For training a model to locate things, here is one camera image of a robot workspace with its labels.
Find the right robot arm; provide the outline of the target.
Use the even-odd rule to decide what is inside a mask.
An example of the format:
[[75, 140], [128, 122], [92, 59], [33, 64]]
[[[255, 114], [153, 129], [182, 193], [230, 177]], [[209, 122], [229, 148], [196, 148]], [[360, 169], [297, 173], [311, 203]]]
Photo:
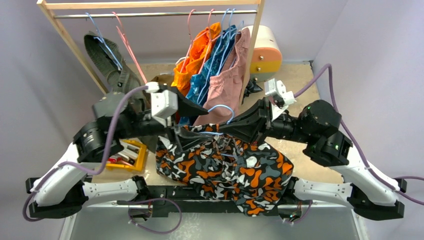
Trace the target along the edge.
[[341, 174], [342, 183], [314, 182], [295, 177], [281, 189], [288, 204], [296, 200], [318, 200], [353, 209], [366, 219], [395, 220], [404, 217], [405, 206], [397, 191], [404, 193], [407, 182], [388, 178], [372, 170], [361, 159], [353, 159], [353, 142], [339, 130], [342, 116], [325, 100], [315, 100], [294, 117], [289, 114], [288, 100], [265, 97], [230, 122], [219, 125], [220, 132], [253, 145], [265, 138], [306, 144], [303, 150], [316, 164]]

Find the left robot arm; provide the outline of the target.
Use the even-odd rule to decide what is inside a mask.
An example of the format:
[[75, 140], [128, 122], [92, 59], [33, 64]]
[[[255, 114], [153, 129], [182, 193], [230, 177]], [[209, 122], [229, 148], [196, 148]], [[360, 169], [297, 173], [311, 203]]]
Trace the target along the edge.
[[42, 177], [26, 180], [28, 198], [22, 209], [26, 221], [62, 219], [110, 201], [146, 203], [149, 190], [141, 176], [112, 183], [86, 182], [85, 177], [102, 173], [109, 157], [123, 151], [124, 139], [165, 135], [182, 150], [188, 136], [175, 123], [175, 115], [208, 113], [177, 88], [154, 82], [128, 93], [107, 93], [92, 110], [94, 120], [75, 134], [55, 165]]

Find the camouflage orange black shorts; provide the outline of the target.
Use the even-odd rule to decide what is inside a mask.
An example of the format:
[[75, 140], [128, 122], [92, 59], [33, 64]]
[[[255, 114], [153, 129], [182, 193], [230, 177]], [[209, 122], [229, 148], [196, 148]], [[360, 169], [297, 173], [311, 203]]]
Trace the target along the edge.
[[207, 200], [232, 200], [246, 216], [268, 214], [282, 198], [294, 164], [264, 142], [251, 145], [228, 134], [218, 134], [217, 124], [183, 127], [206, 139], [177, 152], [166, 137], [156, 145], [159, 175], [192, 187]]

